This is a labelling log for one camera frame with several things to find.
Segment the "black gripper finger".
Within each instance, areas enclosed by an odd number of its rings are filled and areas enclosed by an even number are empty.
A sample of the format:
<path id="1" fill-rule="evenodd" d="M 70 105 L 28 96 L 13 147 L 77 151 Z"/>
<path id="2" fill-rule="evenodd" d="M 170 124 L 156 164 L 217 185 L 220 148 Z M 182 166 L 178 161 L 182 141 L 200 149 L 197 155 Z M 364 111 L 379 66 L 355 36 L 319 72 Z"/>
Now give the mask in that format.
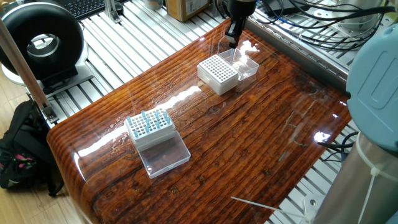
<path id="1" fill-rule="evenodd" d="M 234 18 L 232 20 L 232 37 L 234 42 L 232 43 L 233 47 L 237 47 L 239 43 L 239 38 L 245 28 L 247 17 Z"/>
<path id="2" fill-rule="evenodd" d="M 230 26 L 225 32 L 225 36 L 229 41 L 229 46 L 235 49 L 239 42 L 239 35 L 238 35 L 238 21 L 236 17 L 232 17 L 230 20 Z"/>

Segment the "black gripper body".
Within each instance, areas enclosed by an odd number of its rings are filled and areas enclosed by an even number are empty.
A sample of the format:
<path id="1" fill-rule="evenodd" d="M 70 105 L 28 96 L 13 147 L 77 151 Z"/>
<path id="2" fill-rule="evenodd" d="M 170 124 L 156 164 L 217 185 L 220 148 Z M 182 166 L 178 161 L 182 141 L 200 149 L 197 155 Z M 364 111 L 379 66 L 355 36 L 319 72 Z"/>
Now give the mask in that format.
<path id="1" fill-rule="evenodd" d="M 229 0 L 228 11 L 231 18 L 248 17 L 254 13 L 256 4 L 256 0 Z"/>

